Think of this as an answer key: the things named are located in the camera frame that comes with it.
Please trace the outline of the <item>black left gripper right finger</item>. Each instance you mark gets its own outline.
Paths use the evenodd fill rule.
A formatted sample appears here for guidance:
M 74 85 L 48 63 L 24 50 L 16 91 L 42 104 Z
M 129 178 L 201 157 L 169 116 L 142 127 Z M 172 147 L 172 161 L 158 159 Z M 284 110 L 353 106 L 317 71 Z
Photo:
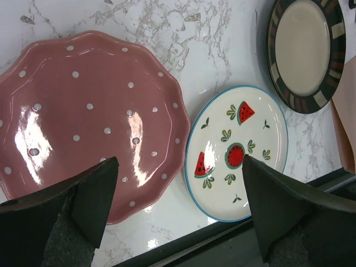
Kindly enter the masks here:
M 263 262 L 355 266 L 355 193 L 322 191 L 249 155 L 242 171 Z

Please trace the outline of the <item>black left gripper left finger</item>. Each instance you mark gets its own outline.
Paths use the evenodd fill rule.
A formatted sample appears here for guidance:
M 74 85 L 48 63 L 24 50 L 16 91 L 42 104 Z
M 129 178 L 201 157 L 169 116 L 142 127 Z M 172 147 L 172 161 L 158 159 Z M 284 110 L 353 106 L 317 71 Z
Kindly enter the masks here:
M 118 160 L 1 204 L 1 266 L 91 266 L 115 192 Z

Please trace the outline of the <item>white watermelon plate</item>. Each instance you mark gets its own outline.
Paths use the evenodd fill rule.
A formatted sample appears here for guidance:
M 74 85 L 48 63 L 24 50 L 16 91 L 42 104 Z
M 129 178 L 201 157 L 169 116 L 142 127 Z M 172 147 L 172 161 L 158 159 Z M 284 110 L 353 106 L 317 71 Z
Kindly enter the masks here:
M 248 218 L 244 157 L 283 172 L 288 145 L 283 111 L 270 94 L 248 85 L 219 93 L 197 116 L 187 142 L 184 173 L 195 205 L 216 221 Z

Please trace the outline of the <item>pink polka dot plate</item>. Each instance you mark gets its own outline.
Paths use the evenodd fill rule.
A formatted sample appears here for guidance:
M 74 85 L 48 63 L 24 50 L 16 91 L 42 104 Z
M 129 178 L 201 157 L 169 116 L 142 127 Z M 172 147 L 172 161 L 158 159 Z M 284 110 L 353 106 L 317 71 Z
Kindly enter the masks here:
M 1 74 L 1 188 L 16 199 L 116 157 L 109 224 L 152 205 L 190 131 L 177 80 L 144 46 L 99 31 L 30 44 Z

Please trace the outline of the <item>black rimmed cream plate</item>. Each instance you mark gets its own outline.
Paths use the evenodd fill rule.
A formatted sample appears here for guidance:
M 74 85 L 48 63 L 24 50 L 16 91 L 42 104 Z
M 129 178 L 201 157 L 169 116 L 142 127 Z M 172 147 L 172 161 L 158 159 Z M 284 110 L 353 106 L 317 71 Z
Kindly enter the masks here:
M 270 75 L 283 102 L 298 113 L 321 110 L 335 94 L 345 65 L 339 1 L 275 1 L 267 45 Z

